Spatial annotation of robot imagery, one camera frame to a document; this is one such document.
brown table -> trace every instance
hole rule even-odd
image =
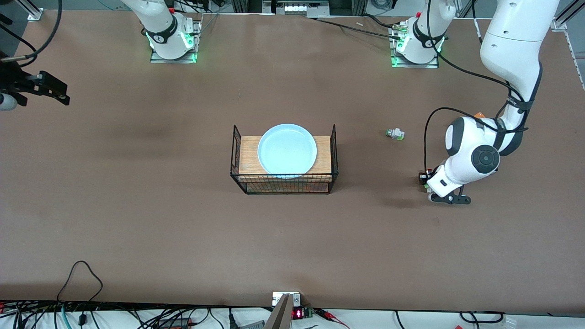
[[[41,44],[54,17],[24,37]],[[417,185],[425,120],[440,106],[494,115],[501,86],[392,68],[388,40],[300,17],[220,16],[192,65],[150,64],[139,31],[131,12],[65,12],[28,71],[65,81],[71,105],[1,113],[0,298],[53,299],[85,259],[99,300],[259,306],[299,290],[317,307],[584,310],[585,93],[562,33],[544,41],[522,146],[458,207]],[[447,58],[489,73],[471,21],[449,36]],[[433,119],[430,166],[455,117]],[[336,124],[332,194],[247,196],[229,177],[233,125],[283,122]],[[404,141],[384,137],[395,127]],[[63,297],[96,288],[79,268]]]

black wire basket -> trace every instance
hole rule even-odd
[[[266,174],[261,173],[260,170],[258,173],[250,173],[249,170],[246,173],[241,173],[241,152],[242,136],[234,125],[230,176],[246,194],[329,194],[339,174],[335,125],[333,125],[333,131],[329,137],[331,156],[331,171],[329,173]]]

light blue plate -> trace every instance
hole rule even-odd
[[[317,159],[317,144],[305,128],[282,124],[270,128],[258,144],[258,159],[268,174],[292,179],[308,172]]]

teal cable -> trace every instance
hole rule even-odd
[[[61,315],[63,316],[63,321],[65,321],[67,329],[71,329],[71,324],[69,324],[69,320],[65,316],[65,304],[61,305]]]
[[[98,0],[98,2],[101,3],[102,5],[104,5],[104,7],[108,8],[111,11],[114,11],[115,10],[114,8],[112,8],[112,7],[108,6],[108,5],[106,5],[105,3],[103,3],[102,0]]]

